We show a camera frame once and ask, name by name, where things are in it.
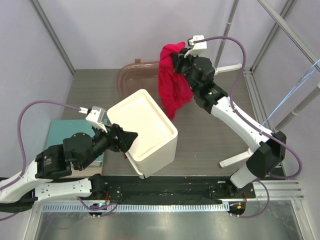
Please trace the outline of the red t shirt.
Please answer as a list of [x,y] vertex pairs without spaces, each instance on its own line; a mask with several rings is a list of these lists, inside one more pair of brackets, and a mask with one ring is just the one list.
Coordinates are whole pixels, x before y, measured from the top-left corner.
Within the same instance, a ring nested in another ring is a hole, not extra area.
[[159,57],[158,93],[166,116],[173,120],[176,111],[193,99],[193,93],[182,74],[174,72],[171,54],[178,54],[186,46],[184,42],[165,45]]

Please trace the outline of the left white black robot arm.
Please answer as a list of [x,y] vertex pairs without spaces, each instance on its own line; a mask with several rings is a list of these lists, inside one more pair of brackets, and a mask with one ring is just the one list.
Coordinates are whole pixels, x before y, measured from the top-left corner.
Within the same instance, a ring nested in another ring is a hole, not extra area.
[[53,199],[79,197],[100,200],[107,194],[101,174],[75,181],[58,182],[83,171],[105,151],[127,153],[138,137],[137,132],[125,131],[118,124],[106,131],[94,129],[94,136],[78,132],[39,153],[25,171],[0,180],[0,211],[17,214],[30,210],[35,203]]

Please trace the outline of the light blue wire hanger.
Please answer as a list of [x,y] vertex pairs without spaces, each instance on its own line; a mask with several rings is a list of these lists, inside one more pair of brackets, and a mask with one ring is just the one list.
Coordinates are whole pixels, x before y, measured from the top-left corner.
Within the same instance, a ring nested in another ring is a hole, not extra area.
[[275,114],[275,112],[316,72],[316,65],[320,62],[318,59],[306,73],[297,81],[295,86],[290,92],[283,98],[283,100],[276,106],[276,108],[270,113],[270,115],[264,120],[262,125],[265,125],[267,121]]

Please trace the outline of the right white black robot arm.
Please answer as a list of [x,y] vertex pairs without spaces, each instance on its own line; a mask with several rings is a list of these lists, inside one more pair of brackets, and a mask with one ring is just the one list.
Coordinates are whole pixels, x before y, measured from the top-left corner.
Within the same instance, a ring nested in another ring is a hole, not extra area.
[[187,48],[172,53],[173,71],[182,76],[196,104],[220,119],[237,133],[252,151],[245,164],[226,180],[226,193],[233,198],[257,178],[264,178],[285,158],[284,133],[273,133],[241,109],[236,108],[227,92],[214,83],[215,69],[206,57],[185,54]]

